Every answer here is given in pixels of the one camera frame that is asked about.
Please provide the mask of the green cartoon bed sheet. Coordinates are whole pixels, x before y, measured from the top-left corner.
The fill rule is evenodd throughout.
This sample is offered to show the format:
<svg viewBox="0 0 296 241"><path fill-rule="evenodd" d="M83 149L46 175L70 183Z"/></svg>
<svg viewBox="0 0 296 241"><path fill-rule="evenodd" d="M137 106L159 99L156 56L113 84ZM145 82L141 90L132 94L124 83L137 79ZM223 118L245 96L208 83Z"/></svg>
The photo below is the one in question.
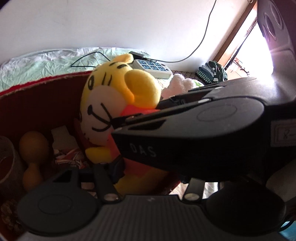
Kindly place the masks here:
<svg viewBox="0 0 296 241"><path fill-rule="evenodd" d="M134 51L118 47L84 47L43 50L12 58L1 64L1 91L45 77L92 70L115 56Z"/></svg>

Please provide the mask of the black power adapter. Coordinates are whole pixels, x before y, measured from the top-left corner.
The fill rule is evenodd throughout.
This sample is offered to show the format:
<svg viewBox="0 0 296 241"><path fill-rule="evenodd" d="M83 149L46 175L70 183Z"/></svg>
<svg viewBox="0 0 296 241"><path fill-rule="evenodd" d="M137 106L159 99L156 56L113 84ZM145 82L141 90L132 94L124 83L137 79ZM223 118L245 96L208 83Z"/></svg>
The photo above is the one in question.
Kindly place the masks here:
<svg viewBox="0 0 296 241"><path fill-rule="evenodd" d="M144 60L144 54L140 54L134 51L130 51L129 54L131 54L133 56L134 60Z"/></svg>

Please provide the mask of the brown wooden gourd toy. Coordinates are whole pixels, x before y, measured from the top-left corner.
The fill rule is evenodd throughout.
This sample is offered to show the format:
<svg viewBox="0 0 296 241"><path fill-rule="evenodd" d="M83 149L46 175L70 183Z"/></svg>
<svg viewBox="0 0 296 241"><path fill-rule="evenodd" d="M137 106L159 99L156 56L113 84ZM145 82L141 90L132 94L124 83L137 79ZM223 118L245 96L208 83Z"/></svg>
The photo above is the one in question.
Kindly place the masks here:
<svg viewBox="0 0 296 241"><path fill-rule="evenodd" d="M43 182L40 165L48 159L49 143L40 132L25 133L19 142L22 159L28 164L23 174L23 187L29 192Z"/></svg>

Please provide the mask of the white fluffy plush toy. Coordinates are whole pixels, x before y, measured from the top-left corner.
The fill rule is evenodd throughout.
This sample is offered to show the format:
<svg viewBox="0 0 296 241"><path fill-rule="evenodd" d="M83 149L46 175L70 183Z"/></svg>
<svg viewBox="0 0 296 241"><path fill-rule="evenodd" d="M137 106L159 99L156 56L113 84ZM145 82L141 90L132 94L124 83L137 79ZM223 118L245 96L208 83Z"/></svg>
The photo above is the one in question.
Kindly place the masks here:
<svg viewBox="0 0 296 241"><path fill-rule="evenodd" d="M172 96L187 93L191 89L204 87L204 84L196 79L185 78L181 74L174 74L168 87L164 88L161 93L163 99Z"/></svg>

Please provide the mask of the red cardboard storage box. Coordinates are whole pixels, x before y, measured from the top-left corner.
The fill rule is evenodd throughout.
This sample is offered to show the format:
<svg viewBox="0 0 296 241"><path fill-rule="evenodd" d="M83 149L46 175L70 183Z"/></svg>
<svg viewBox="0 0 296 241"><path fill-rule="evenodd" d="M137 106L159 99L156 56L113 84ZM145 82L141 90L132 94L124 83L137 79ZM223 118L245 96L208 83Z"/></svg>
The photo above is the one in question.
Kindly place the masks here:
<svg viewBox="0 0 296 241"><path fill-rule="evenodd" d="M1 92L1 135L16 140L31 130L49 130L78 116L88 72L46 77ZM111 227L105 211L81 229L58 237L25 232L16 240L174 240L176 228L166 233L157 223L144 226L144 217L121 218Z"/></svg>

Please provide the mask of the white power strip blue sockets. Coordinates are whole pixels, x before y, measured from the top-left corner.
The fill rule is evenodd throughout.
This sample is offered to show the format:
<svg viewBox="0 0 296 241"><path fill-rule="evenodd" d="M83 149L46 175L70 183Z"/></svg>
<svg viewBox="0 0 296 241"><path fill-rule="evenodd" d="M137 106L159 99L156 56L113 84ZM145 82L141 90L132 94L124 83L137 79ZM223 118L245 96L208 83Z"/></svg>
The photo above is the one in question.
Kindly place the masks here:
<svg viewBox="0 0 296 241"><path fill-rule="evenodd" d="M171 70L164 64L149 60L136 59L132 63L133 69L140 69L150 73L154 78L170 79L173 75Z"/></svg>

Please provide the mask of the yellow tiger plush toy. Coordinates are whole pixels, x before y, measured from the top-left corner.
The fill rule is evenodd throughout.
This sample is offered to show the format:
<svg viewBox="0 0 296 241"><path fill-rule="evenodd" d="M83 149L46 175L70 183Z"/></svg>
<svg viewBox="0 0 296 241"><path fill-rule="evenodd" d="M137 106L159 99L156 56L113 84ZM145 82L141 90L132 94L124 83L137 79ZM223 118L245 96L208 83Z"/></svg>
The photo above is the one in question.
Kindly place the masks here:
<svg viewBox="0 0 296 241"><path fill-rule="evenodd" d="M88 77L80 102L80 125L86 140L85 150L95 164L112 163L120 152L111 136L115 119L126 115L156 111L161 86L148 72L132 69L130 53L98 65Z"/></svg>

